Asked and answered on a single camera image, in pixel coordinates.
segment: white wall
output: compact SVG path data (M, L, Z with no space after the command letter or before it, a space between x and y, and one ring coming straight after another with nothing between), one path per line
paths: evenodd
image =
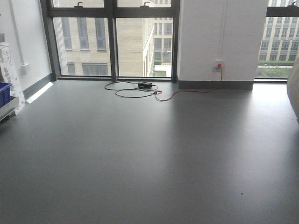
M179 80L219 80L214 69L219 58L223 80L254 80L268 0L182 0L181 5Z
M22 89L25 90L51 73L39 1L0 0L0 13L0 32L5 34L6 42L10 44ZM22 54L24 63L30 64L31 71L27 74L21 73Z

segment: glass pane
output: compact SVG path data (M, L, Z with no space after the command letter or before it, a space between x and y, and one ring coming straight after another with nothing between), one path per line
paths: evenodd
M54 18L63 76L110 76L107 18Z
M276 6L288 4L277 1ZM257 78L288 78L298 58L299 20L290 17L267 17L261 41Z
M171 7L171 0L118 0L118 7L140 7L145 2L149 7Z
M155 18L117 19L119 71L122 77L171 77L172 21Z
M103 8L104 0L52 0L53 7L74 7L78 5L78 2L81 6L86 8Z

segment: power cord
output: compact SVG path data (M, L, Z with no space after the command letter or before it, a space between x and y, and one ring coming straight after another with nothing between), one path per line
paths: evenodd
M159 102L166 102L166 101L169 101L171 100L176 94L178 94L179 92L198 92L198 93L208 93L208 92L212 92L214 90L218 90L221 85L222 85L222 79L223 79L223 70L222 70L222 64L218 64L218 68L220 69L221 71L221 80L220 80L220 85L218 85L216 88L213 88L213 89L210 89L210 90L206 90L206 91L199 91L199 90L178 90L176 92L174 92L172 94L172 96L168 99L159 99L157 97L158 94L161 94L162 91L161 90L158 90L158 86L157 85L152 85L151 83L133 83L133 82L128 82L128 81L118 81L118 82L113 82L113 83L109 83L107 85L105 85L105 89L106 90L113 90L113 91L116 91L115 92L115 95L118 96L118 97L122 97L122 98L145 98L145 97L150 97L150 96L155 96L155 99ZM113 85L113 84L116 84L116 83L128 83L128 84L137 84L138 87L134 87L134 88L125 88L125 89L111 89L111 88L108 88L108 86L110 85ZM143 92L152 92L148 95L145 95L145 96L138 96L138 97L132 97L132 96L123 96L120 94L120 92L122 91L143 91Z

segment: wire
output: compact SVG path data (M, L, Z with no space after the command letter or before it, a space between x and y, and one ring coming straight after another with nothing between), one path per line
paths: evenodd
M219 68L220 68L220 70L221 70L221 80L220 80L220 81L222 82L222 79L223 79L223 70L222 70L222 66L219 66ZM222 85L222 83L220 83L220 85L218 85L216 88L214 88L214 89L210 89L210 90L206 90L206 91L199 91L199 90L178 90L178 91L174 92L174 93L172 94L172 96L171 96L170 98L168 98L168 99L159 99L159 98L157 97L157 94L162 93L162 91L155 91L155 92L154 92L154 95L155 95L155 98L156 98L157 101L159 101L159 102L166 102L166 101L171 100L171 99L172 99L176 94L178 94L179 92L199 92L199 93L207 93L207 92L212 92L212 91L214 91L214 90L219 89L219 88L221 87L221 85Z
M158 86L156 86L156 85L152 85L152 86L155 87L154 89L145 89L145 88L142 88L142 87L134 87L134 88L126 88L126 89L111 89L111 88L108 88L108 86L113 85L115 83L129 83L129 84L138 84L138 83L133 83L133 82L128 82L128 81L118 81L118 82L113 82L113 83L109 83L109 84L105 85L105 89L106 90L116 91L115 95L118 96L118 97L122 97L122 98L144 98L144 97L150 97L150 96L154 95L155 91L158 89ZM122 92L122 91L143 91L143 92L153 92L153 93L145 95L145 96L132 97L132 96L123 96L123 95L121 95L120 92Z

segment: beige building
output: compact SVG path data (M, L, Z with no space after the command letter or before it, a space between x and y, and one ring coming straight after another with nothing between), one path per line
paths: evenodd
M139 7L145 1L120 0L119 6ZM83 6L103 7L101 2L96 4L86 0ZM55 6L72 5L69 0L56 1ZM147 5L169 7L170 1L153 0ZM63 75L111 75L106 18L56 18L54 22ZM116 23L120 76L152 77L154 60L157 70L171 74L172 18L118 18Z
M285 7L293 0L270 0L271 7ZM299 20L267 17L261 42L260 61L294 62L298 58Z

